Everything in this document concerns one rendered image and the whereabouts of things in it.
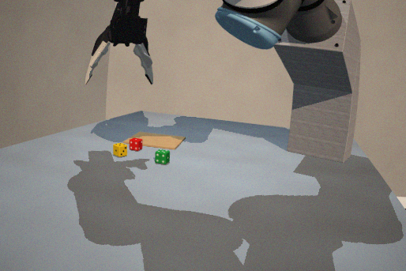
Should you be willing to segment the yellow die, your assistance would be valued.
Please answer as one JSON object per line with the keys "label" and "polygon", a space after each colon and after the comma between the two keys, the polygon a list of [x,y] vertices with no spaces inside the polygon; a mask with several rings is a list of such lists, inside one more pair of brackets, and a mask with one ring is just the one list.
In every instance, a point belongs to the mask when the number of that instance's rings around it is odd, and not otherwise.
{"label": "yellow die", "polygon": [[123,143],[113,144],[113,153],[116,156],[127,156],[127,145]]}

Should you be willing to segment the green die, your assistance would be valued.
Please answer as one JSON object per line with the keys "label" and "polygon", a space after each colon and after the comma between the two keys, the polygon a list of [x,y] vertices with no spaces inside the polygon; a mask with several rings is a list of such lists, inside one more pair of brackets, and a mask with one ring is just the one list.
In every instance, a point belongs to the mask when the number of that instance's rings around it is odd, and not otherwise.
{"label": "green die", "polygon": [[158,164],[167,164],[170,161],[170,151],[159,149],[156,151],[155,162]]}

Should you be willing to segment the tan mat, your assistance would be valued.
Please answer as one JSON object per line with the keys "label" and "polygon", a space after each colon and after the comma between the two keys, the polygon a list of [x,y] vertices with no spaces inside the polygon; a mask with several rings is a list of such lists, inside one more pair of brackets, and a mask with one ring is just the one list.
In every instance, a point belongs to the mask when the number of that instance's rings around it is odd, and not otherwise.
{"label": "tan mat", "polygon": [[143,140],[142,146],[162,149],[174,149],[174,150],[176,150],[176,148],[186,139],[186,137],[181,136],[138,132],[132,137],[126,139],[123,143],[129,144],[130,139],[132,138],[142,139]]}

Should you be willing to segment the red die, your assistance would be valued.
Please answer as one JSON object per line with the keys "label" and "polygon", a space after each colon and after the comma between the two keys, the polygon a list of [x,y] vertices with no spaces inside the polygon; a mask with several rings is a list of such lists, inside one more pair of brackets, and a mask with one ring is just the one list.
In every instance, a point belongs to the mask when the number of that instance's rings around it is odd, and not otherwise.
{"label": "red die", "polygon": [[139,151],[142,149],[142,139],[132,138],[130,139],[130,149]]}

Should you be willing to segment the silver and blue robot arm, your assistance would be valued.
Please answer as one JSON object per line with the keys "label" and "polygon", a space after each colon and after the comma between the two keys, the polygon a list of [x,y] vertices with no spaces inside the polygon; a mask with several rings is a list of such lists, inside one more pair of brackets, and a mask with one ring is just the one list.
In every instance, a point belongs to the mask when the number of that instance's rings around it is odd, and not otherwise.
{"label": "silver and blue robot arm", "polygon": [[223,2],[215,14],[218,24],[235,38],[259,49],[274,47],[285,29],[299,41],[318,43],[334,36],[342,23],[334,0]]}

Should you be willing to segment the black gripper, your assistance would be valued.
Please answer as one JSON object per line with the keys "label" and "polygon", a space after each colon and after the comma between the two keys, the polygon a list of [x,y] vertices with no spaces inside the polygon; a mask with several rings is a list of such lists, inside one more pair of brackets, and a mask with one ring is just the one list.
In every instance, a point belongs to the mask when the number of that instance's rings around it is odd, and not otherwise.
{"label": "black gripper", "polygon": [[133,52],[140,58],[141,66],[145,69],[145,76],[152,85],[152,60],[151,57],[149,57],[148,40],[147,37],[145,38],[148,18],[141,18],[141,16],[138,16],[140,2],[143,2],[144,0],[114,1],[121,2],[119,15],[111,20],[111,25],[107,26],[105,31],[99,35],[95,42],[85,76],[85,84],[87,84],[91,78],[92,71],[98,66],[99,60],[108,52],[110,43],[107,42],[109,41],[113,43],[114,47],[119,43],[124,43],[126,47],[128,47],[130,43],[136,44]]}

